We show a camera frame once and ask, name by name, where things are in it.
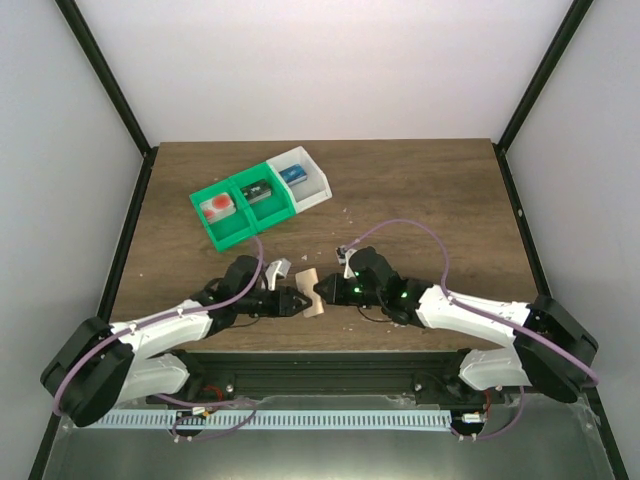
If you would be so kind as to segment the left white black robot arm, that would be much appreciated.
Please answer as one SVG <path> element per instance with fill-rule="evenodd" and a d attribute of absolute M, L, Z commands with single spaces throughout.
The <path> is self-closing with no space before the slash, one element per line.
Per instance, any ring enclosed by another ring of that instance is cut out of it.
<path fill-rule="evenodd" d="M 289 268 L 286 259 L 265 265 L 241 255 L 223 277 L 171 309 L 125 322 L 84 320 L 40 377 L 53 397 L 54 414 L 85 427 L 138 398 L 168 395 L 196 402 L 205 381 L 177 346 L 230 329 L 240 315 L 286 318 L 309 309 L 313 302 L 305 293 L 278 282 Z"/>

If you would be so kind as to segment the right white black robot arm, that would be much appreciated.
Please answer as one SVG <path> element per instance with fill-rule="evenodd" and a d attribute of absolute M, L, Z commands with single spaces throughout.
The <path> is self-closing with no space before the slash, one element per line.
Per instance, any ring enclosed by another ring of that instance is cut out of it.
<path fill-rule="evenodd" d="M 591 381 L 586 370 L 598 343 L 549 296 L 525 303 L 447 293 L 432 282 L 401 276 L 372 247 L 351 249 L 340 263 L 343 272 L 313 286 L 326 303 L 377 306 L 396 324 L 456 331 L 495 344 L 493 350 L 465 353 L 445 376 L 445 393 L 455 402 L 494 387 L 532 387 L 573 403 Z"/>

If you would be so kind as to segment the black card stack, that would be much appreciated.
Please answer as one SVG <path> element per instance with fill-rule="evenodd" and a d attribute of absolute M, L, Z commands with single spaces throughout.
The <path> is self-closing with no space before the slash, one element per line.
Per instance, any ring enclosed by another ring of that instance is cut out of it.
<path fill-rule="evenodd" d="M 272 195 L 272 187 L 265 179 L 241 187 L 240 191 L 249 205 L 265 200 Z"/>

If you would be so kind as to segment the blue card stack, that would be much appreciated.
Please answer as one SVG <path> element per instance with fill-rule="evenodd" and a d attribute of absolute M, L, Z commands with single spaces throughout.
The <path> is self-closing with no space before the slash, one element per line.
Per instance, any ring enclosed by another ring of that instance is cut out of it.
<path fill-rule="evenodd" d="M 294 186 L 308 179 L 306 170 L 300 164 L 293 164 L 279 171 L 279 175 L 287 186 Z"/>

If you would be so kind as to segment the white red card stack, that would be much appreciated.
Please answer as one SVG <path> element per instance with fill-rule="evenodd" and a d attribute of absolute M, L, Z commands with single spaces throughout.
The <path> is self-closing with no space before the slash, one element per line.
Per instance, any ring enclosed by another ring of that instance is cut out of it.
<path fill-rule="evenodd" d="M 204 200 L 199 208 L 208 224 L 221 221 L 236 213 L 234 200 L 227 192 L 222 192 Z"/>

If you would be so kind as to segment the white plastic bin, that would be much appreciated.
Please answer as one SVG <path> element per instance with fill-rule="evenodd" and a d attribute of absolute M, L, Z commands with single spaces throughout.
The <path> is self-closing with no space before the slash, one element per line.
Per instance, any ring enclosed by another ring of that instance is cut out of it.
<path fill-rule="evenodd" d="M 266 160 L 275 172 L 276 179 L 284 186 L 296 213 L 313 208 L 333 197 L 328 179 L 307 150 L 298 146 Z M 300 164 L 307 172 L 308 179 L 294 186 L 287 186 L 279 171 Z"/>

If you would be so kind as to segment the middle green plastic bin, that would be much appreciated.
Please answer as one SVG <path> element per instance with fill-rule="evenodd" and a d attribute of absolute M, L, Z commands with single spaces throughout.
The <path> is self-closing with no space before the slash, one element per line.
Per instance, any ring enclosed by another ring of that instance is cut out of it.
<path fill-rule="evenodd" d="M 271 185 L 272 195 L 265 200 L 249 205 L 240 188 L 260 179 L 265 179 Z M 295 215 L 295 209 L 289 195 L 266 162 L 231 175 L 229 180 L 234 187 L 234 194 L 240 201 L 241 209 L 248 215 L 257 232 L 268 230 Z"/>

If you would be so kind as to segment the green plastic bin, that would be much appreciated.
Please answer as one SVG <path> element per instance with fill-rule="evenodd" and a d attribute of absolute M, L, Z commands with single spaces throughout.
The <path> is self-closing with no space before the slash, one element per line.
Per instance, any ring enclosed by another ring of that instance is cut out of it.
<path fill-rule="evenodd" d="M 192 193 L 189 199 L 218 252 L 257 234 L 254 215 L 231 177 Z"/>
<path fill-rule="evenodd" d="M 265 179 L 271 185 L 272 195 L 265 200 L 249 205 L 240 188 L 260 179 Z M 295 215 L 295 209 L 289 195 L 266 162 L 231 175 L 229 180 L 234 187 L 234 194 L 240 201 L 241 209 L 248 215 L 257 232 L 268 230 Z"/>

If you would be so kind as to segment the left green plastic bin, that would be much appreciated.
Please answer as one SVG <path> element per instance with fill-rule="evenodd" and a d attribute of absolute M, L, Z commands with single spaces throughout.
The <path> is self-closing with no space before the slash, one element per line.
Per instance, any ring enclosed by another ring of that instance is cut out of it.
<path fill-rule="evenodd" d="M 231 177 L 192 193 L 189 199 L 218 252 L 257 234 L 254 215 Z"/>

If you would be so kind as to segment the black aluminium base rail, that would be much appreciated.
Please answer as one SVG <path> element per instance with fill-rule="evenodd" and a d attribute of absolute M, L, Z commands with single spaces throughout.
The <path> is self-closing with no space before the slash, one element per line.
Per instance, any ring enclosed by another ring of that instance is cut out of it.
<path fill-rule="evenodd" d="M 173 396 L 204 403 L 244 396 L 407 396 L 417 404 L 477 409 L 505 391 L 475 391 L 457 378 L 458 352 L 186 352 L 191 376 Z"/>

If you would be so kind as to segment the left black frame post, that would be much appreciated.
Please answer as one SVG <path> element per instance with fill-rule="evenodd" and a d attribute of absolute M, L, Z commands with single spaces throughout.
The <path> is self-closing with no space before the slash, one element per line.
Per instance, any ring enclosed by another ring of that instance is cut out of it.
<path fill-rule="evenodd" d="M 135 146 L 143 157 L 149 156 L 153 148 L 143 133 L 126 96 L 77 2 L 72 0 L 55 0 L 55 4 L 82 49 Z"/>

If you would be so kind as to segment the black frame post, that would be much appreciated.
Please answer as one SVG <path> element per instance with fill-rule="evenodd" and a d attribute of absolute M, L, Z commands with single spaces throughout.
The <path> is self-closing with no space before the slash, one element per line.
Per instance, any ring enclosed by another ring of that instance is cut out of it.
<path fill-rule="evenodd" d="M 72 0 L 55 0 L 55 4 L 82 49 L 135 146 L 143 157 L 149 156 L 153 148 L 143 133 L 126 96 L 77 2 Z"/>
<path fill-rule="evenodd" d="M 507 152 L 513 144 L 592 4 L 593 0 L 574 0 L 571 2 L 497 142 L 500 151 Z"/>

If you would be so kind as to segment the right black frame post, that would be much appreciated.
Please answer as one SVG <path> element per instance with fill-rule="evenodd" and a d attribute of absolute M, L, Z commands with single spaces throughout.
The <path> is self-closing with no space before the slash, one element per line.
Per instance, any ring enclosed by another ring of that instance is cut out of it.
<path fill-rule="evenodd" d="M 507 152 L 513 144 L 592 4 L 593 0 L 574 0 L 571 2 L 497 142 L 500 151 Z"/>

